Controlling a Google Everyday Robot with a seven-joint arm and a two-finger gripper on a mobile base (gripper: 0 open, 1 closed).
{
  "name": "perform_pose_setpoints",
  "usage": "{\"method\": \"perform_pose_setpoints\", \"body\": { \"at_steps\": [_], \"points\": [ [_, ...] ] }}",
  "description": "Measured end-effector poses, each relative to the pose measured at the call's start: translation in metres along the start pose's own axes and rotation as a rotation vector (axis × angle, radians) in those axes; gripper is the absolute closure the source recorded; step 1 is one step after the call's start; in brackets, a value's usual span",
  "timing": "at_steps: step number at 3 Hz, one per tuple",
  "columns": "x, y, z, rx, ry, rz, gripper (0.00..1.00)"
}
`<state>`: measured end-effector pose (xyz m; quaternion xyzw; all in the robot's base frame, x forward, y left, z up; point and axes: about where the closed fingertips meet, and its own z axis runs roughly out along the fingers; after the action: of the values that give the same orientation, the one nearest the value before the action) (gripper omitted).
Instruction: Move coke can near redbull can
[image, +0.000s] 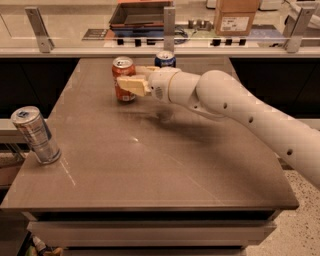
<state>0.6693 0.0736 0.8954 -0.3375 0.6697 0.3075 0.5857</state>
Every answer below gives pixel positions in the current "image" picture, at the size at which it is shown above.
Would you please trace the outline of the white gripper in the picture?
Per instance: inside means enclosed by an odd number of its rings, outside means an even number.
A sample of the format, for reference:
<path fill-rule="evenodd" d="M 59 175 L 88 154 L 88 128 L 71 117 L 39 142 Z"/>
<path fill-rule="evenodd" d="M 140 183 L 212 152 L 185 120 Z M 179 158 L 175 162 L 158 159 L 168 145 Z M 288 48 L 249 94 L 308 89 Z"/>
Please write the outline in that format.
<path fill-rule="evenodd" d="M 136 66 L 137 75 L 149 76 L 148 82 L 144 78 L 122 76 L 117 78 L 121 89 L 129 91 L 137 96 L 151 96 L 156 100 L 169 103 L 169 85 L 180 69 L 173 67 L 160 68 L 157 66 Z"/>

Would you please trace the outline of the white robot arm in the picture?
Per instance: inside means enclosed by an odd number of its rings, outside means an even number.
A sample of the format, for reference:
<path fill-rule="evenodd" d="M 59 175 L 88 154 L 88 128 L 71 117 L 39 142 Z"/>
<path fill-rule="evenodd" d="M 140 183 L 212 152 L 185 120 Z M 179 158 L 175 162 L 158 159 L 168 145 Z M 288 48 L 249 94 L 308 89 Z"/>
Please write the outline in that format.
<path fill-rule="evenodd" d="M 139 66 L 137 70 L 136 75 L 117 78 L 121 89 L 183 106 L 208 119 L 225 116 L 237 121 L 320 189 L 318 130 L 259 100 L 220 70 L 202 75 L 173 67 Z"/>

